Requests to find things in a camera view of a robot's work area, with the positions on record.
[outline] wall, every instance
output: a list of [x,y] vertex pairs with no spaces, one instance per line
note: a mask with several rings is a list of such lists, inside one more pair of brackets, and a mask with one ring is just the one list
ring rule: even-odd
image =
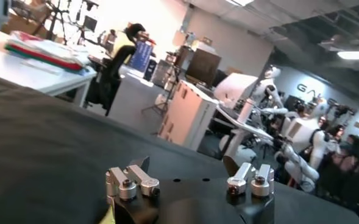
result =
[[172,39],[186,10],[179,0],[105,0],[99,8],[97,29],[124,30],[128,22],[141,23],[158,44],[154,52],[165,58],[166,51],[174,50]]
[[[326,99],[333,98],[340,104],[345,104],[349,107],[356,108],[358,112],[350,121],[349,126],[346,128],[346,134],[344,135],[344,138],[348,134],[359,136],[359,129],[354,127],[354,124],[359,122],[359,102],[352,100],[351,98],[345,96],[343,93],[333,89],[331,86],[308,74],[309,72],[306,74],[293,68],[282,67],[282,73],[278,78],[276,78],[275,85],[278,87],[279,91],[286,92],[286,97],[292,95],[308,102],[313,97],[313,92],[310,91],[314,90],[316,95],[321,94],[321,96],[325,97]],[[304,93],[298,90],[298,84],[304,84],[307,86],[307,89]]]
[[190,20],[188,31],[194,32],[198,38],[213,40],[212,47],[222,57],[220,69],[230,66],[248,75],[260,75],[274,47],[266,40],[249,35],[243,28],[198,8]]

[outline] stack of papers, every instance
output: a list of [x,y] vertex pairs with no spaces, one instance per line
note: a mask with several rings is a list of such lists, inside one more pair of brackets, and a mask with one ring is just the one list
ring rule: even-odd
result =
[[80,71],[90,62],[88,51],[83,46],[64,46],[21,31],[11,32],[5,48],[68,71]]

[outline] fluorescent light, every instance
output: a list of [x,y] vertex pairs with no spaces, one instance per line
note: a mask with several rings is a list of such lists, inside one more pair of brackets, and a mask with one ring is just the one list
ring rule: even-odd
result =
[[338,55],[347,60],[359,60],[359,51],[341,51]]
[[237,6],[246,6],[247,4],[252,3],[254,0],[226,0],[226,1]]

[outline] computer monitor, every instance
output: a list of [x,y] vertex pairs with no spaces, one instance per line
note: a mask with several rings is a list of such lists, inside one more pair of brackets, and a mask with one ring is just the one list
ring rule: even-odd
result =
[[96,25],[97,25],[97,21],[96,19],[93,19],[89,16],[85,16],[84,18],[84,23],[83,23],[83,26],[88,29],[88,30],[91,30],[91,31],[95,31],[95,28],[96,28]]
[[211,87],[220,61],[220,56],[197,49],[190,61],[186,75],[190,81],[204,82],[207,87]]

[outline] silver clamp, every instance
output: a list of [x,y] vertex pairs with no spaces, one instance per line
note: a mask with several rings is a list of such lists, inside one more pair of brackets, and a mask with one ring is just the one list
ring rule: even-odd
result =
[[258,197],[267,197],[274,193],[274,170],[263,164],[258,174],[251,181],[251,192]]
[[248,174],[251,170],[251,164],[243,163],[235,176],[228,178],[228,193],[240,195],[246,191]]
[[127,176],[140,185],[141,193],[146,197],[158,197],[160,194],[159,180],[151,178],[138,165],[126,167]]
[[131,200],[136,197],[137,188],[134,181],[129,180],[120,168],[111,168],[106,173],[106,191],[108,197],[117,194],[122,200]]

